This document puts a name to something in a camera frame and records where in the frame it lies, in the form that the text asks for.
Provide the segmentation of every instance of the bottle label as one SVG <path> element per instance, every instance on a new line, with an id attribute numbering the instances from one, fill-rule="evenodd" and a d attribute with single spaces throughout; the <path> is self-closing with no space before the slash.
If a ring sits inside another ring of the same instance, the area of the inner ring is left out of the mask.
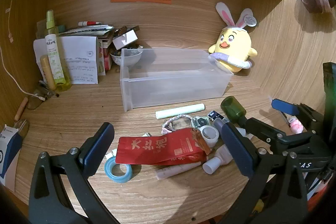
<path id="1" fill-rule="evenodd" d="M 49 34 L 45 37 L 49 63 L 54 77 L 55 84 L 65 84 L 61 60 L 59 58 L 56 34 Z"/>

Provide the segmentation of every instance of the white ceramic bowl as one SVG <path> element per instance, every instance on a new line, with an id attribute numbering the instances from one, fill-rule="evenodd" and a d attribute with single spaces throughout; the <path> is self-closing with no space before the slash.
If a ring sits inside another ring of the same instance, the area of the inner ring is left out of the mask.
<path id="1" fill-rule="evenodd" d="M 128 67 L 128 66 L 133 66 L 136 63 L 139 62 L 140 58 L 141 58 L 141 54 L 142 51 L 140 51 L 138 54 L 136 55 L 132 55 L 132 56 L 126 56 L 125 57 L 125 63 L 124 66 Z M 118 66 L 120 66 L 121 63 L 121 56 L 114 56 L 111 54 L 112 60 L 114 63 L 116 63 Z"/>

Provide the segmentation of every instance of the yellow chick plush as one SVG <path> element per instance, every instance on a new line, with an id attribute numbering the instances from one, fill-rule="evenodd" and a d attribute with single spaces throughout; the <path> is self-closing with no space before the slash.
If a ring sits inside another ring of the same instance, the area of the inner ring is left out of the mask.
<path id="1" fill-rule="evenodd" d="M 209 53 L 233 73 L 250 68 L 251 62 L 246 60 L 249 56 L 256 56 L 257 51 L 251 47 L 250 36 L 243 28 L 246 26 L 245 17 L 253 17 L 251 9 L 243 10 L 236 24 L 223 2 L 217 3 L 216 10 L 227 27 L 221 31 L 217 43 L 209 48 Z"/>

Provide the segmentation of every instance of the tape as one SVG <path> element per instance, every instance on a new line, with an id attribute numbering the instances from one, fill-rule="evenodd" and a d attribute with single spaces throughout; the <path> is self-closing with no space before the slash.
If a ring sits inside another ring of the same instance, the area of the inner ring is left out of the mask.
<path id="1" fill-rule="evenodd" d="M 118 183 L 125 183 L 127 181 L 129 181 L 132 178 L 133 172 L 132 172 L 132 167 L 130 164 L 123 164 L 126 166 L 126 174 L 123 176 L 115 176 L 112 174 L 112 168 L 113 166 L 115 166 L 116 163 L 116 158 L 112 157 L 109 158 L 104 166 L 104 170 L 106 175 L 113 180 L 114 182 L 118 182 Z"/>

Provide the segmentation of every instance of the transparent storage box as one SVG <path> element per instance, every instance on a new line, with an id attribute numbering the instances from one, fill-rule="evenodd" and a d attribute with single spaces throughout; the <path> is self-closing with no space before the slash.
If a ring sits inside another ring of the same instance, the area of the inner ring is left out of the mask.
<path id="1" fill-rule="evenodd" d="M 221 97 L 233 73 L 204 50 L 122 49 L 124 110 Z"/>

